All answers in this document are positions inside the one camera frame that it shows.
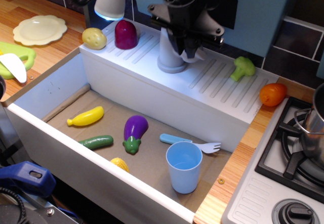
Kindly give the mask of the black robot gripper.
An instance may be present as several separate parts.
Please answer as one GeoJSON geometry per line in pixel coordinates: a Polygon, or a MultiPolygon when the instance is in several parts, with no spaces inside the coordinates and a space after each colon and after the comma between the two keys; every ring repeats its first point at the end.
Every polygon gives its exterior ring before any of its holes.
{"type": "Polygon", "coordinates": [[[220,0],[163,0],[151,4],[147,11],[152,23],[167,30],[174,51],[180,56],[185,51],[188,59],[203,59],[201,43],[223,44],[224,28],[208,11],[214,10],[220,0]]]}

